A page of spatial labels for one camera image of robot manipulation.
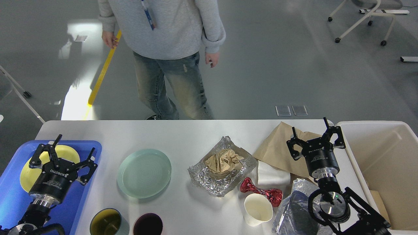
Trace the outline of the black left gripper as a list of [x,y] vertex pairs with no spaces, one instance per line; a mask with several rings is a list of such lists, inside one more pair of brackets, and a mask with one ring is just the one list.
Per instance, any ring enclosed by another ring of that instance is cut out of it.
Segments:
[[[86,185],[98,167],[93,156],[96,148],[91,149],[86,160],[77,164],[66,159],[59,159],[56,146],[61,138],[62,134],[58,134],[52,144],[39,144],[29,160],[29,168],[41,169],[39,177],[29,190],[29,195],[33,199],[32,204],[41,206],[62,204],[71,184],[77,180],[81,185]],[[48,153],[52,162],[42,164],[40,155],[43,152]],[[88,173],[78,177],[78,171],[85,167],[88,167]]]

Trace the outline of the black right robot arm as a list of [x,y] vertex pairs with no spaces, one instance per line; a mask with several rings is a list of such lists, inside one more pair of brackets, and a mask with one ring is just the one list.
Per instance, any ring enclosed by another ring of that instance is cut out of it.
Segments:
[[318,184],[310,194],[308,212],[320,225],[336,235],[389,235],[390,223],[352,189],[341,190],[336,175],[340,172],[334,149],[346,148],[341,127],[330,126],[324,117],[326,131],[321,137],[302,140],[292,127],[287,140],[291,157],[303,158],[309,176]]

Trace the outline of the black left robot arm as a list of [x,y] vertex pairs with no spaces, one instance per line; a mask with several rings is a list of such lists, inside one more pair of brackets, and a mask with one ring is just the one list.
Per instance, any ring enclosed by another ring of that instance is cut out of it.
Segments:
[[95,140],[32,140],[1,176],[2,235],[70,235],[102,146]]

